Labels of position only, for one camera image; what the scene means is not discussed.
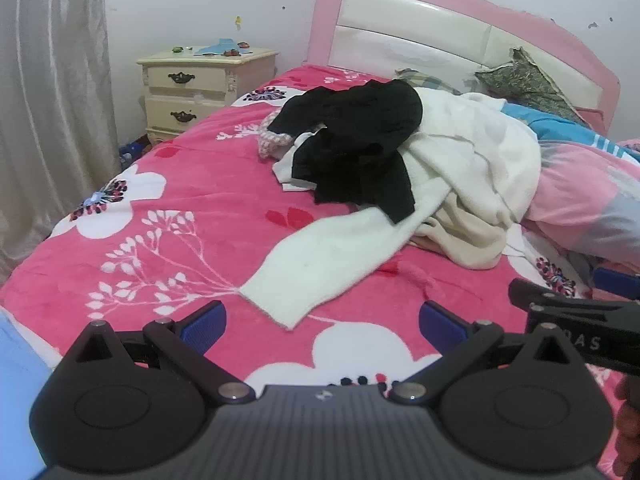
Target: plaid pillow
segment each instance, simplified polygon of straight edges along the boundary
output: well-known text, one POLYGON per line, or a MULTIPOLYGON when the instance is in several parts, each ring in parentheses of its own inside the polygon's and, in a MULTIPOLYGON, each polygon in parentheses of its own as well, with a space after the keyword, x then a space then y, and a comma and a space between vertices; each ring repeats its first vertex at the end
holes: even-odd
POLYGON ((444 90, 453 95, 462 95, 462 92, 446 84, 442 79, 423 74, 413 68, 396 70, 396 79, 407 81, 414 88, 431 88, 433 90, 444 90))
POLYGON ((536 65, 526 50, 512 48, 511 59, 497 68, 476 72, 489 95, 589 127, 554 80, 536 65))

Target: pink bed frame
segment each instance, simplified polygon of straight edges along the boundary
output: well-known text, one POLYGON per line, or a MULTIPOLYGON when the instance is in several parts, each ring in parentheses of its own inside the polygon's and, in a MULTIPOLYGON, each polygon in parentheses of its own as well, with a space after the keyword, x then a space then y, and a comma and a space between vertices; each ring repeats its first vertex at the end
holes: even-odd
MULTIPOLYGON (((487 0, 418 0, 495 25, 564 61, 602 88, 600 110, 607 129, 620 96, 620 82, 573 34, 550 20, 498 7, 487 0)), ((342 0, 316 0, 306 62, 328 65, 342 0)))

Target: blue object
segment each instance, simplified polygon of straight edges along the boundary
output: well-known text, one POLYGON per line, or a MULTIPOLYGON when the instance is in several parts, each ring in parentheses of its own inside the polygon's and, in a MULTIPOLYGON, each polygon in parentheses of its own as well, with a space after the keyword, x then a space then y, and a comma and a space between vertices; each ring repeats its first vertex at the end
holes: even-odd
POLYGON ((223 38, 216 44, 201 48, 197 52, 194 52, 194 56, 204 56, 205 54, 219 54, 222 55, 226 50, 237 50, 240 54, 246 54, 250 48, 240 48, 238 44, 231 38, 223 38))
POLYGON ((44 469, 29 430, 31 405, 51 370, 0 312, 0 478, 31 480, 44 469))
POLYGON ((119 152, 122 170, 126 170, 131 164, 138 160, 142 156, 144 149, 145 146, 139 142, 130 142, 129 144, 121 146, 119 152))
POLYGON ((94 191, 94 193, 82 202, 82 206, 89 207, 93 204, 99 203, 106 196, 106 193, 103 191, 94 191))
POLYGON ((220 303, 184 327, 180 332, 180 339, 204 355, 222 337, 225 330, 226 310, 220 303))
POLYGON ((471 335, 472 327, 434 301, 426 301, 418 315, 420 333, 441 354, 453 350, 471 335))
POLYGON ((585 146, 593 146, 618 158, 628 158, 630 156, 640 162, 640 153, 635 150, 628 150, 623 146, 619 146, 593 130, 562 117, 512 103, 505 104, 501 111, 509 117, 524 120, 527 126, 534 131, 538 140, 578 142, 585 146))
POLYGON ((640 277, 616 270, 595 269, 591 276, 593 286, 629 300, 640 300, 640 277))

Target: metal screw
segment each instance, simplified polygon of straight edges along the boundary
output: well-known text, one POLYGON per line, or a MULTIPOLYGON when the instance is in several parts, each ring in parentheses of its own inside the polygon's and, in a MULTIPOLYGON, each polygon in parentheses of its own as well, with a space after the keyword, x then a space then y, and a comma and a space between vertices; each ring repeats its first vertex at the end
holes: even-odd
POLYGON ((418 383, 400 383, 394 387, 396 395, 403 399, 415 400, 427 394, 427 388, 418 383))
POLYGON ((218 393, 225 399, 244 399, 251 393, 251 388, 244 383, 225 383, 218 388, 218 393))

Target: white wall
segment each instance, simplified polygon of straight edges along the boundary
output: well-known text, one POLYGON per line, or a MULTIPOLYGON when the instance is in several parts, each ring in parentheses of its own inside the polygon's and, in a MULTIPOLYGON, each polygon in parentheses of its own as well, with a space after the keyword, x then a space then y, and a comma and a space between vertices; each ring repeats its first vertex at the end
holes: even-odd
MULTIPOLYGON (((490 0, 553 18, 620 78, 613 139, 640 137, 640 0, 490 0), (590 23, 598 27, 589 28, 590 23)), ((144 133, 138 57, 174 45, 235 38, 280 51, 282 72, 306 56, 314 0, 106 0, 116 123, 121 143, 144 133), (238 32, 234 21, 242 17, 238 32)))

